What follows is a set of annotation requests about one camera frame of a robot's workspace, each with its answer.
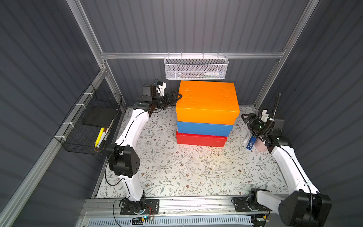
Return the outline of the orange shoebox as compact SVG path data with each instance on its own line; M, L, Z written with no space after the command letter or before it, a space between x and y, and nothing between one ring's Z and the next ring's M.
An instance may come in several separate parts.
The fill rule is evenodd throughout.
M240 114L234 83L183 80L179 94L179 122L234 125Z

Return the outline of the blue shoebox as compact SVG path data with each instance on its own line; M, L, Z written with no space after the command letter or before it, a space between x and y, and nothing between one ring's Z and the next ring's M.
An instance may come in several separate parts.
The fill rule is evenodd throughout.
M228 137L233 125L177 122L179 133Z

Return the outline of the red shoebox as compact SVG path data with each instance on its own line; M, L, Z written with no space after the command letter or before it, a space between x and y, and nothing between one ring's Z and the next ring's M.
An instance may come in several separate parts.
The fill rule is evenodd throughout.
M224 147L228 137L212 136L212 135L198 135L176 132L176 139L178 144L208 146L208 147Z

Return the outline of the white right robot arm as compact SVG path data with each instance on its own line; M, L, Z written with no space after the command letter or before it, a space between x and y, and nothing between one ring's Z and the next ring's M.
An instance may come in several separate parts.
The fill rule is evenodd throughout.
M278 122L271 114L266 122L254 113L242 114L252 136L261 139L276 161L289 195L281 198L266 189L252 188L246 199L250 210L271 210L290 227L322 227L332 208L331 199L321 194L299 163L292 143L275 129Z

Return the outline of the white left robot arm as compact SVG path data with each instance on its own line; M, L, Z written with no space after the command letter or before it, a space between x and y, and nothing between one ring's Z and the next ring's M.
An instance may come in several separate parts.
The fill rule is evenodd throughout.
M108 158L109 169L119 178L126 190L126 209L141 214L146 209L145 191L139 182L137 172L140 168L140 158L135 148L141 131L153 112L164 110L176 104L182 95L178 92L165 92L166 84L156 81L153 85L144 85L143 94L133 105L132 115L121 136L110 144Z

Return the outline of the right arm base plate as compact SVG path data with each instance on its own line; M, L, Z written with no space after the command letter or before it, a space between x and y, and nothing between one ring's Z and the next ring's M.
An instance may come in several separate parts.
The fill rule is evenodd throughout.
M249 199L248 196L246 197L233 197L231 199L231 202L234 205L235 211L236 212L262 212L262 211L267 211L270 212L271 210L269 208L266 208L262 205L260 205L259 203L257 203L256 201L253 201L252 199Z

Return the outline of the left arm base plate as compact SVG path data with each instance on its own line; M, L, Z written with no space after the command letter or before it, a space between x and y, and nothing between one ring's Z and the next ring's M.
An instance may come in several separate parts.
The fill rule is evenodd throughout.
M141 201L124 200L121 203L121 215L155 215L159 213L160 200L146 199Z

